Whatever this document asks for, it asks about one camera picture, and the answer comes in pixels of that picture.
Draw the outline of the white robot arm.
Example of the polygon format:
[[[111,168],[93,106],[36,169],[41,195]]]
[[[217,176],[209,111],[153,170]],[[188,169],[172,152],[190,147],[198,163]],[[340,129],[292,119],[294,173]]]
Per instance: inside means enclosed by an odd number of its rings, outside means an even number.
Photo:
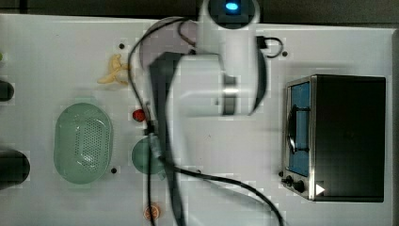
[[[188,226],[179,186],[181,174],[208,175],[177,166],[188,161],[184,120],[250,116],[266,94],[267,64],[256,37],[257,0],[203,0],[196,53],[165,52],[149,66],[156,131],[152,153],[165,166],[172,213]]]

